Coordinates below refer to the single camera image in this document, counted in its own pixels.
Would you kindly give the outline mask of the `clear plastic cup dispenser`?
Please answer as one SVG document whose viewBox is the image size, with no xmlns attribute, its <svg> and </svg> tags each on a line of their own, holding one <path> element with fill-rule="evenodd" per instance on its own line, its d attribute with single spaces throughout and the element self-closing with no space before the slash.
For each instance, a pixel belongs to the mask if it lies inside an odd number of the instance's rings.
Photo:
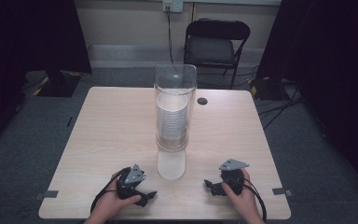
<svg viewBox="0 0 358 224">
<path fill-rule="evenodd" d="M 187 97 L 187 122 L 186 134 L 179 139 L 165 139 L 158 132 L 158 115 L 156 126 L 156 141 L 159 147 L 169 151 L 176 151 L 185 148 L 188 144 L 192 110 L 195 102 L 195 93 L 197 90 L 197 70 L 191 64 L 178 63 L 158 63 L 156 65 L 155 80 L 155 105 L 157 114 L 157 97 L 160 93 L 173 89 L 181 92 Z"/>
</svg>

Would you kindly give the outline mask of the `white wall outlet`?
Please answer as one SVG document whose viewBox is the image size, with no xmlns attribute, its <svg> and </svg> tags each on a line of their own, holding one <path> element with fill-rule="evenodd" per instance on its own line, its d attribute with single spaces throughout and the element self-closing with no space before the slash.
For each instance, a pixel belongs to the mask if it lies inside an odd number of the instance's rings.
<svg viewBox="0 0 358 224">
<path fill-rule="evenodd" d="M 163 0 L 162 10 L 164 12 L 182 13 L 184 2 L 182 0 Z"/>
</svg>

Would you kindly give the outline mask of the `black folding chair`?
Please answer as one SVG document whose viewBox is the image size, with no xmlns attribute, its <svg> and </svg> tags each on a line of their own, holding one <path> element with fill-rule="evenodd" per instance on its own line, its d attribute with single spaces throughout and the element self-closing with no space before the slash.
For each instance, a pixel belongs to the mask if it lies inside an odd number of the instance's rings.
<svg viewBox="0 0 358 224">
<path fill-rule="evenodd" d="M 242 21 L 199 19 L 186 27 L 184 63 L 197 67 L 232 70 L 229 87 L 234 81 L 242 49 L 251 30 Z"/>
</svg>

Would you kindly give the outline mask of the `single white paper cup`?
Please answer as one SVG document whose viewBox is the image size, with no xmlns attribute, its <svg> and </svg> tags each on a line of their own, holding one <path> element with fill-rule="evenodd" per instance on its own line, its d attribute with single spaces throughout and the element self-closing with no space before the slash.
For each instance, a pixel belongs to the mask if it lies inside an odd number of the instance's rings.
<svg viewBox="0 0 358 224">
<path fill-rule="evenodd" d="M 186 171 L 186 151 L 178 150 L 174 152 L 160 149 L 158 151 L 158 173 L 161 177 L 168 180 L 180 178 Z"/>
</svg>

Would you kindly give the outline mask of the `person's left hand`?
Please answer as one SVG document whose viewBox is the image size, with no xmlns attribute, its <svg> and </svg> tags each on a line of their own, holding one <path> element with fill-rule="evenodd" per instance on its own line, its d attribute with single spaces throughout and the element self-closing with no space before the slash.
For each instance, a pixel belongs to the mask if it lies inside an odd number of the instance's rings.
<svg viewBox="0 0 358 224">
<path fill-rule="evenodd" d="M 99 214 L 113 218 L 126 206 L 137 203 L 140 199 L 140 195 L 134 195 L 128 199 L 120 199 L 117 196 L 117 178 L 116 174 L 111 176 L 110 184 L 105 188 L 106 193 L 96 203 L 91 214 Z"/>
</svg>

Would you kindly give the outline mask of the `person's right hand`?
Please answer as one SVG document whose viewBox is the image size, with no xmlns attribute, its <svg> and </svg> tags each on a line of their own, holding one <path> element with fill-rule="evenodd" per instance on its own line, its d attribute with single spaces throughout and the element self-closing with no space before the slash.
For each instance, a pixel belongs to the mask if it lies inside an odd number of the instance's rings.
<svg viewBox="0 0 358 224">
<path fill-rule="evenodd" d="M 227 183 L 223 183 L 222 187 L 242 218 L 259 215 L 255 195 L 249 189 L 243 187 L 241 194 L 236 195 Z"/>
</svg>

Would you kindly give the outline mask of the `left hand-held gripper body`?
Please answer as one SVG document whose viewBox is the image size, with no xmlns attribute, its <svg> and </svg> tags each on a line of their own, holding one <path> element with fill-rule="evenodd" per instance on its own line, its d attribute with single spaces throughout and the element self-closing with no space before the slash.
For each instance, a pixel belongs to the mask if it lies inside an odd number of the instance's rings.
<svg viewBox="0 0 358 224">
<path fill-rule="evenodd" d="M 136 187 L 145 180 L 145 172 L 134 164 L 124 169 L 123 174 L 117 180 L 117 195 L 120 199 L 128 199 L 134 195 L 140 195 L 143 199 L 145 194 Z"/>
</svg>

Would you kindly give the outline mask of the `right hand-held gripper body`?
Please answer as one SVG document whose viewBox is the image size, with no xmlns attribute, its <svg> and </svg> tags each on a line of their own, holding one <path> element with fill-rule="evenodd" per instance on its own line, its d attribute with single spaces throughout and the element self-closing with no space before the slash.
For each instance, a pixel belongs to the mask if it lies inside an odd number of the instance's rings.
<svg viewBox="0 0 358 224">
<path fill-rule="evenodd" d="M 243 161 L 228 159 L 219 166 L 222 180 L 227 183 L 236 195 L 241 194 L 244 176 L 242 168 L 248 167 L 249 164 Z"/>
</svg>

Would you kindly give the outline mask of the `grey tape strip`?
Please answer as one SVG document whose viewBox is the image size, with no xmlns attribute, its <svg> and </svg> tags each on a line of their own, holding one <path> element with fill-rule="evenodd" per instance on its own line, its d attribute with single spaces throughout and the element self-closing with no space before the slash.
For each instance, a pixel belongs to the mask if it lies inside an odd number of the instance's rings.
<svg viewBox="0 0 358 224">
<path fill-rule="evenodd" d="M 58 196 L 57 190 L 45 190 L 43 192 L 38 192 L 34 196 L 35 200 L 43 201 L 45 198 L 56 198 Z"/>
<path fill-rule="evenodd" d="M 274 195 L 285 195 L 287 197 L 291 197 L 294 195 L 290 189 L 285 189 L 285 188 L 272 189 L 272 192 Z"/>
</svg>

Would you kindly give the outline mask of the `stack of white paper cups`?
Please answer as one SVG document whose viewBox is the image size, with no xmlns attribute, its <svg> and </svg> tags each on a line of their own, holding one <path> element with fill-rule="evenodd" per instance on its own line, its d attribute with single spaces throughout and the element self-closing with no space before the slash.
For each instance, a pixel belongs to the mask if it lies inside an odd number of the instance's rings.
<svg viewBox="0 0 358 224">
<path fill-rule="evenodd" d="M 167 90 L 158 95 L 158 132 L 165 139 L 179 139 L 186 134 L 188 100 L 177 90 Z"/>
</svg>

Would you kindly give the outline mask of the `black stand base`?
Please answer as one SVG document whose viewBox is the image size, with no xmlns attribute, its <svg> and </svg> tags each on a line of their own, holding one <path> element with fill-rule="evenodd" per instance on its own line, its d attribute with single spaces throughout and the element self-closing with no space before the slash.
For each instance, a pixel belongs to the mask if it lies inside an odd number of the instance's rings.
<svg viewBox="0 0 358 224">
<path fill-rule="evenodd" d="M 82 76 L 78 73 L 51 70 L 34 92 L 35 96 L 71 97 Z"/>
<path fill-rule="evenodd" d="M 251 94 L 257 100 L 262 101 L 284 101 L 289 99 L 289 95 L 282 83 L 274 82 L 269 77 L 250 78 L 248 84 Z"/>
</svg>

